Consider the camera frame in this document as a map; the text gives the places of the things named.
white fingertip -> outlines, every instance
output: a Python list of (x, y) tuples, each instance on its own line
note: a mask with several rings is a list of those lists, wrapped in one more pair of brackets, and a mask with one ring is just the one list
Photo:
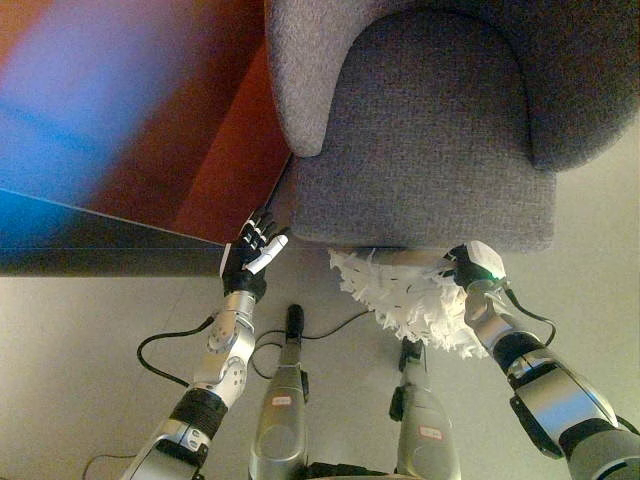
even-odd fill
[(288, 241), (289, 239), (286, 235), (276, 236), (273, 240), (271, 240), (269, 245), (261, 250), (262, 254), (253, 262), (245, 265), (244, 269), (249, 270), (255, 275), (260, 270), (269, 265), (271, 261), (278, 256), (278, 254), (282, 251)]
[(224, 253), (222, 254), (222, 260), (220, 261), (220, 278), (224, 273), (224, 267), (227, 265), (227, 259), (229, 258), (229, 252), (231, 251), (231, 244), (227, 243), (224, 247)]

gray floor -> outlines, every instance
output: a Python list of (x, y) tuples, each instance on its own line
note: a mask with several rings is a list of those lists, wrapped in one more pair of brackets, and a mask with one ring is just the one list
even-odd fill
[[(560, 176), (552, 249), (504, 256), (523, 304), (557, 319), (556, 351), (636, 425), (638, 138), (636, 125), (603, 158)], [(340, 292), (325, 250), (310, 244), (291, 244), (268, 281), (258, 332), (280, 326), (294, 302), (305, 308), (309, 333), (362, 309)], [(79, 479), (92, 455), (136, 452), (181, 394), (138, 366), (136, 345), (158, 331), (192, 328), (220, 305), (221, 295), (220, 283), (206, 278), (0, 279), (0, 477)], [(188, 377), (204, 342), (204, 336), (168, 340), (148, 354)], [(386, 412), (399, 378), (399, 348), (370, 316), (304, 345), (312, 460), (393, 469), (399, 428)], [(258, 358), (263, 369), (274, 354)], [(491, 360), (442, 351), (429, 356), (465, 479), (568, 478), (563, 461), (541, 456), (529, 443)], [(266, 387), (253, 373), (249, 380), (214, 440), (204, 472), (210, 479), (246, 478)], [(88, 478), (117, 478), (125, 464), (99, 460)]]

label sticker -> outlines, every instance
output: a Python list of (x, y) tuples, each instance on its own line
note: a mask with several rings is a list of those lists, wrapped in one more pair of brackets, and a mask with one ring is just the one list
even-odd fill
[(271, 405), (274, 407), (287, 407), (291, 405), (293, 401), (289, 395), (285, 395), (283, 397), (273, 397), (271, 399)]
[(420, 425), (420, 436), (426, 438), (433, 438), (434, 440), (442, 440), (442, 432), (437, 428), (425, 427)]

black joint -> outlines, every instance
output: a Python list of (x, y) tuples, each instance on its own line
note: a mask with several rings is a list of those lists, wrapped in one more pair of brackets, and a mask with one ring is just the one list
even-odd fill
[(509, 403), (511, 404), (513, 412), (518, 417), (520, 425), (522, 425), (522, 428), (527, 432), (527, 435), (538, 450), (548, 457), (562, 458), (562, 451), (553, 443), (551, 437), (549, 437), (544, 428), (540, 426), (520, 397), (517, 395), (514, 396)]
[(227, 406), (215, 393), (194, 388), (184, 394), (169, 418), (200, 430), (210, 439), (218, 431)]
[(401, 422), (404, 415), (404, 388), (396, 387), (389, 405), (389, 417), (394, 422)]
[(187, 447), (173, 443), (171, 440), (160, 440), (155, 449), (170, 457), (176, 458), (181, 462), (188, 463), (200, 469), (207, 459), (208, 449), (206, 445), (200, 445), (197, 452), (189, 450)]
[(287, 340), (300, 341), (304, 330), (304, 310), (300, 305), (291, 305), (287, 310)]
[(422, 355), (422, 340), (417, 342), (410, 341), (407, 337), (402, 339), (402, 353), (400, 354), (400, 361), (398, 362), (398, 369), (404, 372), (404, 367), (407, 365), (407, 360), (410, 358), (420, 360)]
[(455, 259), (456, 268), (453, 273), (453, 281), (456, 285), (464, 288), (465, 291), (476, 280), (496, 280), (489, 270), (471, 263), (469, 251), (465, 245), (459, 245), (449, 250), (445, 258), (449, 260)]
[(309, 401), (309, 375), (304, 370), (300, 370), (300, 382), (302, 383), (304, 403), (307, 403)]
[(493, 347), (493, 358), (506, 374), (511, 364), (525, 353), (545, 348), (540, 341), (526, 332), (510, 333), (502, 337)]
[(562, 432), (559, 441), (567, 461), (571, 459), (573, 451), (581, 441), (586, 440), (591, 435), (608, 430), (615, 430), (615, 427), (601, 418), (591, 418)]
[(509, 382), (509, 385), (511, 385), (511, 388), (513, 388), (514, 390), (517, 390), (521, 386), (534, 381), (536, 378), (540, 378), (543, 375), (546, 375), (551, 370), (554, 370), (556, 368), (558, 368), (558, 365), (556, 363), (545, 363), (543, 365), (540, 365), (539, 367), (529, 370), (520, 378), (516, 378), (513, 375), (509, 375), (507, 377), (507, 381)]

red wall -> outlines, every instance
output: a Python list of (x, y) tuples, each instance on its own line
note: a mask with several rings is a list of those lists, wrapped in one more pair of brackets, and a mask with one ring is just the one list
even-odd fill
[(262, 1), (75, 3), (0, 7), (0, 188), (233, 239), (288, 153)]

